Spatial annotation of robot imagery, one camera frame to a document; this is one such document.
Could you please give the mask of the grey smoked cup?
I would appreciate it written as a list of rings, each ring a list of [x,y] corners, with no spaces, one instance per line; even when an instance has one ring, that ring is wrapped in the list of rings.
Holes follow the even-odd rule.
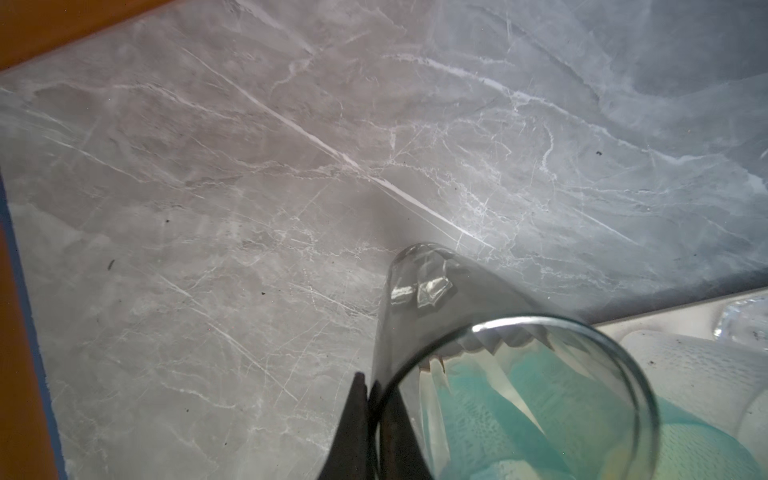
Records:
[[[660,414],[617,342],[434,243],[389,266],[370,392],[380,479],[650,479]]]

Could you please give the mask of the clear faceted cup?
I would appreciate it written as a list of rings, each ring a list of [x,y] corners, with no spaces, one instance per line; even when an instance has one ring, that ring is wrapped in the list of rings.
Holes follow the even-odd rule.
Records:
[[[717,341],[732,342],[754,350],[767,351],[767,297],[729,303],[716,323]]]

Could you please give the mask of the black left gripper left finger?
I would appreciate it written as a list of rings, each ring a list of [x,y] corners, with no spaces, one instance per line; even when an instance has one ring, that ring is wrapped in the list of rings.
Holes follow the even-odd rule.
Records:
[[[356,372],[318,480],[369,477],[369,406],[365,375]]]

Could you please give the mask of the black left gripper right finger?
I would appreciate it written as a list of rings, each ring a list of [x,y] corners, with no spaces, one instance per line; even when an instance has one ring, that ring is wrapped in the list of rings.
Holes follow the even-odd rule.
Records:
[[[379,478],[433,479],[398,389],[388,397],[379,421]]]

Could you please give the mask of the clear textured cup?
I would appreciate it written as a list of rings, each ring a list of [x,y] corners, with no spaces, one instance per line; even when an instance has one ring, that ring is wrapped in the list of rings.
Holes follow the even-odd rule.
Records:
[[[661,400],[731,435],[767,467],[767,355],[746,347],[652,330],[621,345]]]

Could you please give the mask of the teal textured cup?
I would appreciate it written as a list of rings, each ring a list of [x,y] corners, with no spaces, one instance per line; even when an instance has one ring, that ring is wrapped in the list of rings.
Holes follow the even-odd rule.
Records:
[[[733,436],[657,397],[634,367],[561,359],[533,364],[531,402],[569,479],[763,479]]]
[[[423,452],[435,479],[571,479],[532,411],[487,351],[419,370]]]

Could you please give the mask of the teal textured cup front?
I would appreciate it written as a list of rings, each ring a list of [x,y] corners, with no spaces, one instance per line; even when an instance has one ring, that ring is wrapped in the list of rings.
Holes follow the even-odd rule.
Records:
[[[763,479],[733,436],[657,397],[634,367],[561,359],[533,364],[531,402],[569,479]]]

